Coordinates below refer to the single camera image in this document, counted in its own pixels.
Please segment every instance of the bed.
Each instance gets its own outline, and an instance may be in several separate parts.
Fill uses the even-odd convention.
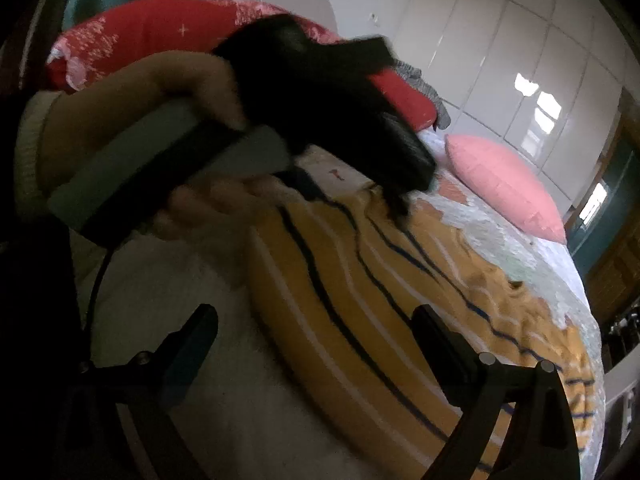
[[[462,186],[447,169],[442,138],[430,130],[420,137],[441,161],[439,175],[456,182],[468,205],[433,192],[414,200],[441,211],[442,221],[462,229],[483,258],[545,298],[554,323],[569,321],[579,330],[595,378],[589,399],[592,424],[580,450],[582,478],[591,480],[604,430],[604,381],[598,327],[571,258],[564,246],[523,235]],[[320,150],[298,164],[330,196],[367,183]],[[79,302],[86,304],[95,276],[88,262],[95,263],[96,254],[88,257],[94,249],[79,237],[73,248]],[[139,235],[118,250],[98,300],[96,364],[119,364],[139,350],[155,348],[199,303],[216,307],[220,334],[186,400],[171,415],[212,478],[389,478],[346,443],[310,402],[252,314],[246,288],[229,287],[206,255],[185,242]]]

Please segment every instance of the wooden furniture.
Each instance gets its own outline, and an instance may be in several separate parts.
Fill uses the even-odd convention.
[[[591,312],[599,324],[640,294],[640,204],[585,281]]]

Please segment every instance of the sleeve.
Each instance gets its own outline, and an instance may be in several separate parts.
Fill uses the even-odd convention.
[[[38,92],[27,103],[18,126],[14,151],[14,204],[17,217],[31,221],[47,212],[47,203],[38,187],[36,164],[40,134],[49,109],[62,92]]]
[[[12,237],[20,221],[46,211],[36,162],[47,114],[60,94],[16,94],[0,100],[0,243]]]

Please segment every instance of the black object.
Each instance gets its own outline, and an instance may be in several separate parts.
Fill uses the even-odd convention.
[[[138,479],[151,470],[161,480],[207,480],[165,410],[184,399],[217,333],[215,309],[201,304],[156,352],[109,368],[82,362],[63,405],[52,478]]]
[[[580,459],[569,403],[551,361],[535,368],[476,354],[430,306],[416,308],[412,332],[447,400],[462,418],[423,480],[468,480],[504,403],[511,423],[489,480],[579,480]]]
[[[12,234],[0,249],[2,465],[7,476],[45,479],[81,347],[69,230],[45,217]]]
[[[640,298],[602,326],[602,361],[609,372],[640,344]]]
[[[299,192],[308,202],[327,200],[327,196],[324,194],[324,191],[322,191],[322,188],[318,186],[316,181],[311,178],[311,175],[302,168],[291,166],[287,171],[276,173],[275,176],[279,178],[285,186],[291,187]]]
[[[98,301],[98,292],[100,291],[100,285],[104,278],[104,273],[107,272],[107,267],[111,263],[113,258],[113,249],[107,250],[107,253],[102,259],[98,274],[95,277],[94,286],[91,288],[91,295],[89,296],[89,303],[86,308],[86,320],[84,322],[84,330],[82,330],[82,339],[84,340],[83,348],[81,348],[82,360],[91,360],[91,343],[94,334],[94,318],[95,318],[95,303]]]
[[[367,78],[394,64],[383,38],[322,45],[281,14],[243,27],[214,54],[233,66],[249,120],[275,129],[293,155],[321,146],[397,197],[429,188],[433,157]],[[390,207],[407,213],[402,201]]]
[[[291,155],[316,144],[380,184],[394,220],[408,213],[407,192],[429,188],[433,158],[367,77],[394,62],[382,38],[321,45],[293,17],[279,15],[241,28],[214,53],[233,66],[256,128],[239,132],[205,117],[191,100],[170,100],[58,188],[48,202],[54,215],[114,248],[165,205],[174,187],[203,168],[215,170],[225,153],[249,149],[261,127],[271,136],[245,154],[255,173],[244,178],[283,171]],[[238,176],[242,164],[232,159],[222,174]]]
[[[596,473],[596,480],[627,480],[638,477],[640,470],[640,404],[632,408],[632,421],[625,441],[620,445],[626,396],[616,400],[607,413],[605,436],[602,443],[602,455]]]

